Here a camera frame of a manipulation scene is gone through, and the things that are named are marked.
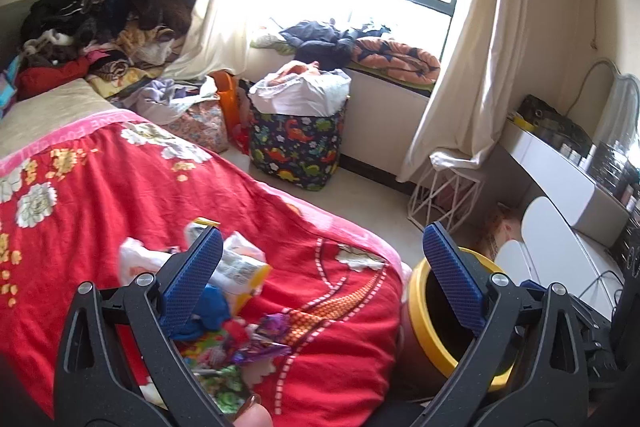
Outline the left hand painted nails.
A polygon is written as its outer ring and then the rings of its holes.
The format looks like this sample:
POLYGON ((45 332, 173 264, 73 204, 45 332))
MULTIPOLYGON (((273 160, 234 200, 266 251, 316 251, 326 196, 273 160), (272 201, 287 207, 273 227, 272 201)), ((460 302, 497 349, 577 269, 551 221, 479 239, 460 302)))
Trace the left hand painted nails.
POLYGON ((273 421, 270 413, 262 405, 259 395, 251 395, 233 420, 234 427, 272 427, 273 421))

